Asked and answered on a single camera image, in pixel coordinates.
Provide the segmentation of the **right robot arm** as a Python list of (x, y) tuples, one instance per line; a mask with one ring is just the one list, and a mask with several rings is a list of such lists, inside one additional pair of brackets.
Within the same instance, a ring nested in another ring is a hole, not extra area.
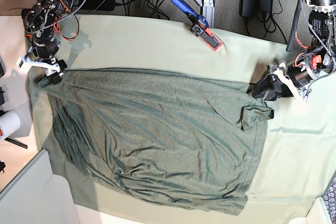
[(72, 10), (73, 4), (74, 0), (38, 0), (32, 8), (22, 10), (21, 17), (30, 47), (17, 61), (20, 71), (28, 72), (32, 67), (40, 67), (49, 82), (57, 84), (61, 81), (67, 64), (55, 58), (60, 48), (57, 35), (61, 34), (59, 23), (69, 17), (73, 18), (76, 33), (79, 33), (75, 13), (80, 8)]

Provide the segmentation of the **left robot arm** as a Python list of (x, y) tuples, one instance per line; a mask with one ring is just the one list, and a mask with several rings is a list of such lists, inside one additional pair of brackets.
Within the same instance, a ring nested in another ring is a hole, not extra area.
[[(313, 35), (310, 46), (298, 38), (300, 16)], [(298, 0), (286, 51), (294, 42), (305, 51), (291, 63), (282, 60), (268, 65), (251, 91), (254, 98), (276, 101), (293, 97), (305, 101), (313, 83), (335, 73), (335, 0)]]

